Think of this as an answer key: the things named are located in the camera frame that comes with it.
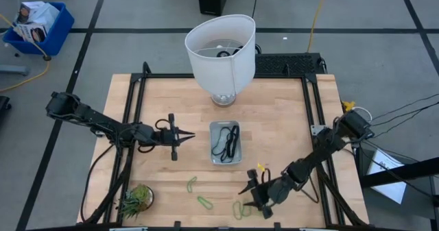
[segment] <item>concrete floor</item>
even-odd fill
[[[14,106],[0,129],[0,223],[14,230],[45,151],[54,123],[45,116],[52,91],[65,91],[83,45],[98,0],[60,1],[75,17],[74,28],[51,68],[29,84],[2,93]],[[319,0],[257,0],[254,19],[258,28],[310,28]],[[438,29],[439,0],[410,0],[422,26]],[[227,0],[224,14],[252,15],[254,0]],[[0,13],[13,19],[17,0],[0,0]],[[199,13],[198,0],[104,0],[96,28],[191,28],[211,19]],[[7,25],[0,21],[0,28]],[[321,53],[329,73],[335,74],[343,100],[356,101],[379,115],[410,101],[437,93],[438,72],[419,33],[396,33],[416,29],[404,0],[325,0],[317,28],[365,29],[317,33],[313,52]],[[395,29],[390,34],[367,29]],[[184,33],[94,33],[78,72],[74,93],[102,111],[114,73],[139,72],[148,61],[155,73],[190,73]],[[264,53],[296,53],[306,50],[308,34],[258,33]],[[428,34],[439,49],[439,35]],[[20,54],[2,47],[0,62],[27,65],[30,76],[45,67],[40,56]],[[0,88],[23,80],[0,75]],[[376,140],[386,149],[424,160],[439,156],[435,149],[438,107]],[[54,153],[35,203],[27,229],[73,225],[78,215],[95,137],[85,128],[62,124]],[[378,208],[366,202],[371,223],[383,228],[429,230],[429,220]]]

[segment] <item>succulent plant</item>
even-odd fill
[[[122,201],[121,215],[126,219],[138,216],[140,212],[148,209],[152,203],[152,192],[144,184],[139,184],[132,190],[128,190],[125,199]]]

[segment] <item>lamp base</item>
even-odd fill
[[[212,95],[213,103],[221,108],[232,105],[236,100],[236,95]]]

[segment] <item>yellow cable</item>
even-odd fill
[[[11,27],[13,27],[13,28],[15,28],[15,26],[6,18],[6,17],[4,17],[2,14],[0,14],[0,17],[7,23],[7,24],[9,24]],[[40,50],[41,51],[41,53],[43,53],[43,55],[45,56],[45,57],[48,57],[48,55],[46,54],[46,52],[44,52],[44,50],[42,50],[36,43],[34,43],[34,42],[30,42],[30,43],[32,43],[38,50]],[[40,74],[38,74],[37,76],[34,76],[34,77],[31,77],[31,78],[29,78],[28,80],[25,80],[25,81],[23,81],[23,82],[21,82],[21,83],[18,83],[18,84],[15,84],[15,85],[13,85],[13,86],[10,86],[10,87],[7,87],[7,88],[4,88],[4,89],[1,89],[0,90],[0,93],[2,93],[2,92],[4,92],[4,91],[7,91],[7,90],[11,90],[11,89],[13,89],[13,88],[16,88],[16,87],[19,87],[20,85],[22,85],[22,84],[26,84],[26,83],[28,83],[28,82],[30,82],[30,81],[32,81],[32,80],[35,80],[36,78],[39,78],[39,77],[41,77],[41,76],[43,76],[44,74],[46,74],[46,72],[49,70],[49,67],[50,67],[50,63],[49,63],[49,61],[47,61],[47,65],[46,65],[46,68],[44,69],[44,71],[42,72],[42,73],[40,73]]]
[[[309,53],[309,50],[311,49],[311,45],[313,44],[314,26],[316,26],[316,21],[317,21],[318,13],[320,12],[320,9],[322,9],[323,1],[324,0],[320,0],[320,2],[318,4],[317,11],[316,11],[316,15],[314,15],[313,26],[311,27],[311,33],[309,34],[309,42],[308,42],[307,53]]]

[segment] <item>blue bin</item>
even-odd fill
[[[64,3],[50,2],[50,4],[58,9],[60,13],[55,19],[46,39],[42,42],[35,43],[40,46],[48,56],[56,56],[60,52],[61,46],[66,40],[75,19],[71,16],[70,12],[67,11]],[[9,28],[3,36],[3,41],[11,44],[21,53],[43,54],[32,43],[25,42],[21,36],[14,32],[12,27]]]

